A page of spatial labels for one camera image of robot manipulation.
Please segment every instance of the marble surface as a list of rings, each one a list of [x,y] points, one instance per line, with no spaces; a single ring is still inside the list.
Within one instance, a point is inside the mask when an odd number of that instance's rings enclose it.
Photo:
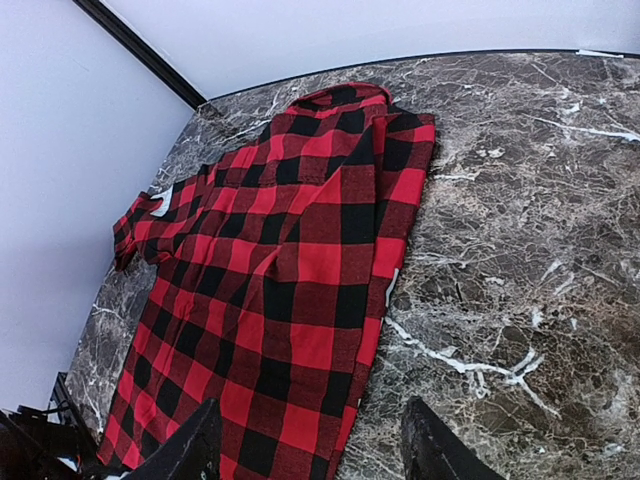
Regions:
[[[350,80],[435,114],[438,148],[338,478],[403,478],[411,395],[505,478],[638,478],[640,60],[455,55],[256,88],[203,106],[152,190]],[[67,384],[96,432],[153,281],[109,272],[80,340]]]

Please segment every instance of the red plaid shirt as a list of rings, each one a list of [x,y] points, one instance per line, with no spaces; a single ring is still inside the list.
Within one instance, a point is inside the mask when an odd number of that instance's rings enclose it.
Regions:
[[[432,116],[342,85],[176,183],[163,215],[141,193],[114,227],[116,267],[138,252],[157,280],[102,460],[137,467],[214,397],[223,479],[333,477],[434,138]]]

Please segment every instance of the shirt sleeve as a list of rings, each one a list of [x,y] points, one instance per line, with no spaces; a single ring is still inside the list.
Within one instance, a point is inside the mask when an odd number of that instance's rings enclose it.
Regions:
[[[214,167],[203,165],[162,194],[141,192],[113,227],[116,270],[124,270],[136,252],[149,264],[173,257],[204,209],[213,175]]]

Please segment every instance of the white tag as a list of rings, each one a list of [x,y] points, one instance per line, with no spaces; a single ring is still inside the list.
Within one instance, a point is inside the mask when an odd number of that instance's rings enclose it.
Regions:
[[[400,270],[396,268],[396,271],[393,272],[393,280],[391,280],[391,284],[389,284],[389,288],[387,288],[387,301],[385,302],[385,307],[389,306],[389,299],[391,298],[391,292],[393,292],[393,288],[396,286],[396,281],[398,280],[398,274]]]
[[[165,213],[169,211],[169,207],[171,206],[171,196],[173,195],[173,185],[169,187],[169,190],[165,190],[162,193],[158,193],[151,197],[151,200],[162,199],[162,203],[158,208],[156,208],[151,215],[154,217],[162,217]]]

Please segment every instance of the gray marble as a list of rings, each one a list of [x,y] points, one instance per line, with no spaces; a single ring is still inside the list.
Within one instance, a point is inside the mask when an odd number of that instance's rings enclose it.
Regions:
[[[411,395],[508,479],[638,478],[640,61],[455,55],[256,88],[203,106],[152,190],[350,80],[435,114],[438,148],[338,478],[403,478]],[[97,434],[153,279],[109,272],[80,340],[67,383]]]

